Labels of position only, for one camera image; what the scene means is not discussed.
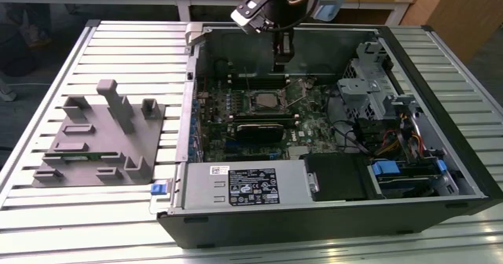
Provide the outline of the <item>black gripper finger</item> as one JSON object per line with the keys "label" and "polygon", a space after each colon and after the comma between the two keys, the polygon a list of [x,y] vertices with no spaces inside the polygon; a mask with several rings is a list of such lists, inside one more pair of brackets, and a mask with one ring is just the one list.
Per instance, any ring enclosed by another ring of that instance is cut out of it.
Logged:
{"label": "black gripper finger", "polygon": [[294,31],[283,31],[273,33],[272,52],[272,70],[273,72],[283,72],[285,64],[292,60],[295,56]]}

